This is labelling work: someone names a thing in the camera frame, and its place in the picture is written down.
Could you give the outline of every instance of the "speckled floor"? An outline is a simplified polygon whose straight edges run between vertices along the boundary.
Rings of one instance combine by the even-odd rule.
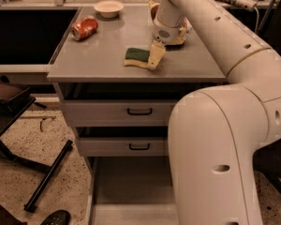
[[[42,121],[42,116],[51,118]],[[45,111],[34,105],[2,136],[2,141],[13,153],[48,165],[54,162],[67,140],[73,141],[74,135],[54,105]],[[42,177],[40,172],[0,160],[0,203],[15,218],[27,221],[29,225],[39,225],[47,215],[59,209],[71,214],[70,225],[85,224],[91,175],[76,146],[66,155],[38,199],[36,212],[28,213],[23,206]],[[263,174],[256,172],[256,181],[264,225],[281,225],[280,194]]]

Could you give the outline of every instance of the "robotic arm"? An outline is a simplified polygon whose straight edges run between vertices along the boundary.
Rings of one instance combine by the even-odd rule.
[[[172,111],[180,225],[260,225],[252,158],[281,138],[281,57],[214,0],[161,0],[155,40],[170,43],[184,16],[229,85],[191,93]]]

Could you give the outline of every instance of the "bowl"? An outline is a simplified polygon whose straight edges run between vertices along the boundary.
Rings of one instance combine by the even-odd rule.
[[[111,19],[119,15],[124,4],[115,0],[106,0],[94,4],[94,10],[99,12],[103,18]]]

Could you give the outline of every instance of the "red can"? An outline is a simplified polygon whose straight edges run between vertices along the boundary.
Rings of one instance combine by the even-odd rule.
[[[89,15],[71,25],[71,33],[76,40],[83,40],[90,37],[97,30],[96,18]]]

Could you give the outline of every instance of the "gray countertop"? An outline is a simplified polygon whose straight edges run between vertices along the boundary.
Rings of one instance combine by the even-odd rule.
[[[218,68],[197,33],[185,45],[167,48],[156,70],[125,67],[128,48],[150,50],[152,21],[147,4],[126,5],[115,19],[104,19],[93,7],[83,7],[79,18],[93,15],[95,34],[76,41],[70,34],[51,65],[48,80],[56,83],[207,83],[223,82]]]

